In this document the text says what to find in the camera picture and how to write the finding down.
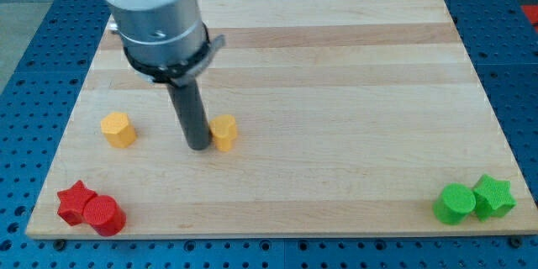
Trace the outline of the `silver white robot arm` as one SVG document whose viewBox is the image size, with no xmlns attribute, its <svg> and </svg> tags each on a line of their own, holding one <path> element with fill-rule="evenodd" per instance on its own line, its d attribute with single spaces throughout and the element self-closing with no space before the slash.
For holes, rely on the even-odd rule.
<svg viewBox="0 0 538 269">
<path fill-rule="evenodd" d="M 106 0 L 130 65 L 155 83 L 193 82 L 225 45 L 210 39 L 197 0 Z"/>
</svg>

